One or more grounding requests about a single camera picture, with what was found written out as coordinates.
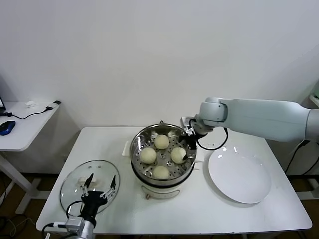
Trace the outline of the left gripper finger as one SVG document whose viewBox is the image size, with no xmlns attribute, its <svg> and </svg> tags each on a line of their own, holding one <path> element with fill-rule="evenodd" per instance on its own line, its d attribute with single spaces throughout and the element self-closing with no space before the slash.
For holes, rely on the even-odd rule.
<svg viewBox="0 0 319 239">
<path fill-rule="evenodd" d="M 85 181 L 84 185 L 81 185 L 80 188 L 82 190 L 82 194 L 81 196 L 84 197 L 84 196 L 88 196 L 89 193 L 88 193 L 88 188 L 93 180 L 93 176 L 94 174 L 92 173 Z"/>
<path fill-rule="evenodd" d="M 116 175 L 113 176 L 109 189 L 101 194 L 101 198 L 110 199 L 115 195 L 116 192 Z"/>
</svg>

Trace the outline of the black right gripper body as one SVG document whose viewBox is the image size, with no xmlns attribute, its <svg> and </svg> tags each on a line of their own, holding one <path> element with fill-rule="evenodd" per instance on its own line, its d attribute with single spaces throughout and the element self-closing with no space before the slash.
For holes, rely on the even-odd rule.
<svg viewBox="0 0 319 239">
<path fill-rule="evenodd" d="M 190 149 L 197 149 L 197 136 L 195 134 L 185 134 L 184 140 Z"/>
</svg>

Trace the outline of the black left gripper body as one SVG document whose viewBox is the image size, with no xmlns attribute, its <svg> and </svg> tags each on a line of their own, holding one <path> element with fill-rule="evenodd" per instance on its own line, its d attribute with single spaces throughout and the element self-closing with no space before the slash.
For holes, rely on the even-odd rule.
<svg viewBox="0 0 319 239">
<path fill-rule="evenodd" d="M 84 204 L 80 216 L 85 220 L 95 219 L 99 208 L 107 204 L 107 198 L 102 195 L 102 191 L 89 191 L 81 196 Z"/>
</svg>

